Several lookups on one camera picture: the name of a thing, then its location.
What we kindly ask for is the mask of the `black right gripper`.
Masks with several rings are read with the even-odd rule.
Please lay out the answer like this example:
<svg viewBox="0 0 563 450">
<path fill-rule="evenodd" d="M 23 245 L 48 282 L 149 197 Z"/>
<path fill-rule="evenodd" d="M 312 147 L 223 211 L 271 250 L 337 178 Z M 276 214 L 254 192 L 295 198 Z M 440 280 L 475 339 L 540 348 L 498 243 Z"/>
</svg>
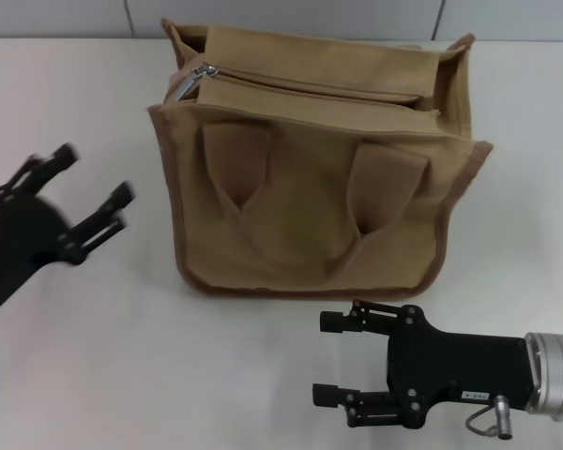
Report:
<svg viewBox="0 0 563 450">
<path fill-rule="evenodd" d="M 531 365 L 525 340 L 457 334 L 434 328 L 416 306 L 394 307 L 354 300 L 347 314 L 322 311 L 320 331 L 388 336 L 388 390 L 363 392 L 314 383 L 317 407 L 345 410 L 350 428 L 422 428 L 442 402 L 489 405 L 497 396 L 515 410 L 531 397 Z"/>
</svg>

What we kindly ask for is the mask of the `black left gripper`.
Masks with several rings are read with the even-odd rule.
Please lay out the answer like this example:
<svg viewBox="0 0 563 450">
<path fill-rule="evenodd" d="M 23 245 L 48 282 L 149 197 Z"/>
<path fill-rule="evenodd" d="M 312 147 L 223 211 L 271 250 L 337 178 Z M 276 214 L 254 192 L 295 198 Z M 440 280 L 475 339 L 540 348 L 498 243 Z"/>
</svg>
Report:
<svg viewBox="0 0 563 450">
<path fill-rule="evenodd" d="M 121 211 L 135 198 L 128 181 L 72 228 L 57 208 L 36 197 L 77 159 L 73 146 L 65 143 L 47 158 L 30 156 L 0 186 L 0 307 L 42 267 L 83 263 L 126 227 Z"/>
</svg>

